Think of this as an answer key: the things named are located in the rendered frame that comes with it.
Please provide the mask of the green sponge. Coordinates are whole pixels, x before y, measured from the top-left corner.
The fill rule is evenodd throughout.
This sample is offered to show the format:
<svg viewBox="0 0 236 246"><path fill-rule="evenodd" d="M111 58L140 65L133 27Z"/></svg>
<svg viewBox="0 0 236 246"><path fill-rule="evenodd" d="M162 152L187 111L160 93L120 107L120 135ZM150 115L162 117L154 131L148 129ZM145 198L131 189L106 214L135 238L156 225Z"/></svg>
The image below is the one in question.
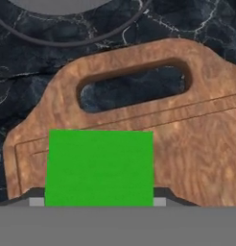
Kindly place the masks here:
<svg viewBox="0 0 236 246"><path fill-rule="evenodd" d="M151 207L153 134L50 131L45 205Z"/></svg>

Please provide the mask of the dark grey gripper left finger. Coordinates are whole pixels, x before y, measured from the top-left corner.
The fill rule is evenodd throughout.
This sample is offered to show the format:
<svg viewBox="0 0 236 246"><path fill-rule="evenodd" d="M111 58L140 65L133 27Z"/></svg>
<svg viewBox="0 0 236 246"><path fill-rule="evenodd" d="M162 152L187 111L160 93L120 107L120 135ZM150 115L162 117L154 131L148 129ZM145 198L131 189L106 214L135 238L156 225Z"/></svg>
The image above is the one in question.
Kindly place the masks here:
<svg viewBox="0 0 236 246"><path fill-rule="evenodd" d="M45 189L41 187L31 188L21 196L1 202L0 206L11 207L43 207Z"/></svg>

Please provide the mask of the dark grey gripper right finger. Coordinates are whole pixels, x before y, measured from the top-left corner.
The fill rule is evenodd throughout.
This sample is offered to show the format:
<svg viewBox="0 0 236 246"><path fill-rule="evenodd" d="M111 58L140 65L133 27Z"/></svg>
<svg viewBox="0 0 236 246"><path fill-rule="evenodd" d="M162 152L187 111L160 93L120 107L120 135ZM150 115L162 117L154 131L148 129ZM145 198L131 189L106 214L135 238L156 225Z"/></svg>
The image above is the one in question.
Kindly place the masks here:
<svg viewBox="0 0 236 246"><path fill-rule="evenodd" d="M189 206L196 207L197 204L179 198L168 187L155 187L153 189L154 204L156 206L175 207Z"/></svg>

